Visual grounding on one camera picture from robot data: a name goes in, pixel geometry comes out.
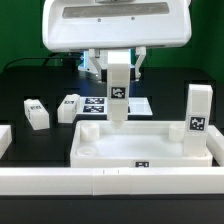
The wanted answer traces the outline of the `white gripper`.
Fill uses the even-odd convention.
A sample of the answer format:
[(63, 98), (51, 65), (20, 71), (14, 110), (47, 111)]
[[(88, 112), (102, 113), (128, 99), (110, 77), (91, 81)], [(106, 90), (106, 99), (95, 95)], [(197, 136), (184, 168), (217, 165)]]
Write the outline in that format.
[(45, 0), (44, 45), (54, 52), (89, 50), (104, 81), (108, 51), (135, 48), (135, 79), (147, 48), (179, 47), (191, 38), (191, 0)]

